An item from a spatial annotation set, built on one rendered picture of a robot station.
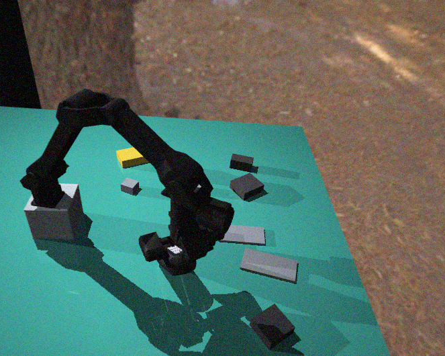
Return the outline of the yellow flat block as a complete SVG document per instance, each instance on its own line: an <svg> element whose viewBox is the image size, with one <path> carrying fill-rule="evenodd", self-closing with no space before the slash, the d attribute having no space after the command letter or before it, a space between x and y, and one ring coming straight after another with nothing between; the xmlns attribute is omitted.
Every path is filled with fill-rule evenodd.
<svg viewBox="0 0 445 356"><path fill-rule="evenodd" d="M134 147L117 150L116 153L122 168L148 162Z"/></svg>

